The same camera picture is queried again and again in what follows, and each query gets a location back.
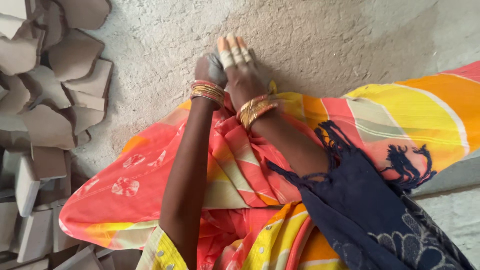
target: broken clay piece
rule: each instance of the broken clay piece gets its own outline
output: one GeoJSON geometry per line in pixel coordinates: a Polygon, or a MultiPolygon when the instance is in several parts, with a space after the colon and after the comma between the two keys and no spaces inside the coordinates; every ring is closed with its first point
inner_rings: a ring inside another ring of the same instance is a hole
{"type": "Polygon", "coordinates": [[[108,0],[59,0],[70,28],[97,30],[103,25],[112,6],[108,0]]]}
{"type": "Polygon", "coordinates": [[[48,50],[53,45],[59,43],[66,30],[64,23],[63,9],[52,0],[41,1],[45,12],[36,20],[40,25],[47,27],[47,33],[45,35],[44,45],[42,51],[48,50]]]}
{"type": "Polygon", "coordinates": [[[0,36],[12,39],[22,27],[24,21],[24,19],[0,13],[0,36]]]}
{"type": "Polygon", "coordinates": [[[112,76],[112,67],[112,62],[98,59],[90,76],[64,82],[63,85],[70,90],[84,92],[98,98],[106,98],[112,76]]]}
{"type": "Polygon", "coordinates": [[[72,195],[72,156],[68,151],[62,156],[65,157],[65,160],[61,161],[65,164],[65,177],[46,181],[38,191],[34,210],[40,209],[42,205],[52,205],[54,202],[58,202],[58,205],[64,205],[63,201],[66,201],[72,195]]]}
{"type": "Polygon", "coordinates": [[[18,238],[13,251],[18,253],[17,262],[41,258],[50,253],[53,246],[52,210],[32,212],[22,218],[18,238]]]}
{"type": "Polygon", "coordinates": [[[32,79],[34,91],[42,93],[32,106],[48,103],[58,109],[64,109],[72,105],[51,69],[46,66],[38,66],[27,74],[32,79]]]}
{"type": "Polygon", "coordinates": [[[82,241],[68,236],[62,231],[59,224],[60,211],[63,205],[53,208],[53,252],[60,252],[64,249],[80,244],[82,241]]]}
{"type": "Polygon", "coordinates": [[[20,114],[28,110],[36,95],[25,87],[23,81],[17,76],[5,76],[0,74],[0,79],[4,81],[10,91],[0,100],[0,113],[20,114]]]}
{"type": "Polygon", "coordinates": [[[63,150],[57,147],[32,146],[33,167],[41,181],[67,176],[63,150]]]}
{"type": "Polygon", "coordinates": [[[28,72],[40,63],[40,51],[45,31],[38,38],[9,40],[0,37],[0,71],[6,75],[28,72]]]}
{"type": "Polygon", "coordinates": [[[19,19],[27,19],[27,1],[26,0],[0,0],[0,13],[17,17],[19,19]]]}
{"type": "Polygon", "coordinates": [[[105,45],[91,36],[71,29],[50,48],[48,60],[57,80],[64,82],[89,76],[105,45]]]}
{"type": "Polygon", "coordinates": [[[87,128],[100,123],[105,117],[105,112],[86,107],[72,106],[75,117],[75,135],[79,135],[87,128]]]}
{"type": "Polygon", "coordinates": [[[73,103],[78,107],[86,107],[95,110],[105,110],[105,100],[79,91],[69,91],[73,103]]]}
{"type": "Polygon", "coordinates": [[[0,113],[0,130],[5,131],[27,131],[20,115],[8,115],[0,113]]]}
{"type": "Polygon", "coordinates": [[[35,177],[32,160],[24,154],[20,157],[15,174],[15,199],[20,216],[28,217],[32,212],[39,187],[40,181],[35,177]]]}
{"type": "Polygon", "coordinates": [[[22,116],[32,145],[65,150],[75,148],[72,124],[50,107],[40,104],[22,116]]]}
{"type": "Polygon", "coordinates": [[[15,202],[0,203],[0,252],[10,248],[10,242],[14,236],[15,220],[18,208],[15,202]]]}

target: sleeve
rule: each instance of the sleeve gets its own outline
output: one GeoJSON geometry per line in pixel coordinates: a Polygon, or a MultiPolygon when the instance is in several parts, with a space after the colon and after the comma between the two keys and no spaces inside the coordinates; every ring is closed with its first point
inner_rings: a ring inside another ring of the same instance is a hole
{"type": "Polygon", "coordinates": [[[144,247],[136,270],[185,270],[187,264],[167,234],[157,226],[144,247]]]}

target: hand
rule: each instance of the hand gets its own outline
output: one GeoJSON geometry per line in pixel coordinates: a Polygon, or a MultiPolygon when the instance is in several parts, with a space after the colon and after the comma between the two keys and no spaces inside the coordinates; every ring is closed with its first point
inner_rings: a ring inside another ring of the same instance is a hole
{"type": "Polygon", "coordinates": [[[213,53],[208,53],[197,60],[195,80],[208,81],[225,88],[227,76],[223,72],[222,64],[213,53]]]}
{"type": "Polygon", "coordinates": [[[236,111],[250,99],[268,93],[243,38],[230,33],[227,39],[220,37],[217,46],[220,61],[227,74],[228,93],[236,111]]]}

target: taped finger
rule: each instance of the taped finger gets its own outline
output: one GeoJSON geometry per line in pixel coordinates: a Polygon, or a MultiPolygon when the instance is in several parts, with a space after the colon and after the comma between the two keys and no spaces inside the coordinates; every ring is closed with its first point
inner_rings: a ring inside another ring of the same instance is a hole
{"type": "Polygon", "coordinates": [[[232,33],[227,35],[228,45],[230,46],[230,51],[232,52],[233,60],[235,64],[242,64],[245,63],[245,59],[243,58],[240,48],[237,44],[237,39],[232,33]]]}
{"type": "Polygon", "coordinates": [[[253,61],[253,58],[251,57],[250,53],[248,52],[247,45],[245,44],[245,41],[243,40],[242,37],[237,37],[237,43],[240,46],[240,52],[241,52],[245,62],[248,63],[248,62],[253,61]]]}
{"type": "Polygon", "coordinates": [[[232,53],[230,52],[230,48],[225,38],[219,37],[216,44],[218,47],[220,62],[223,65],[223,70],[226,70],[229,67],[235,66],[235,61],[233,60],[232,53]]]}

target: bracelet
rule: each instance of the bracelet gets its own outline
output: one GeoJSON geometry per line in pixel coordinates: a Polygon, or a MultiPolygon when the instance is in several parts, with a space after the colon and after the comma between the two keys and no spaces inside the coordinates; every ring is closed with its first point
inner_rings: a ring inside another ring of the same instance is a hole
{"type": "Polygon", "coordinates": [[[246,130],[250,130],[253,122],[269,110],[278,107],[278,102],[268,99],[268,95],[261,95],[247,101],[237,112],[237,120],[246,130]]]}
{"type": "Polygon", "coordinates": [[[190,95],[190,99],[196,97],[208,98],[215,101],[221,108],[223,108],[225,92],[220,86],[208,81],[196,80],[192,83],[191,88],[192,94],[190,95]]]}

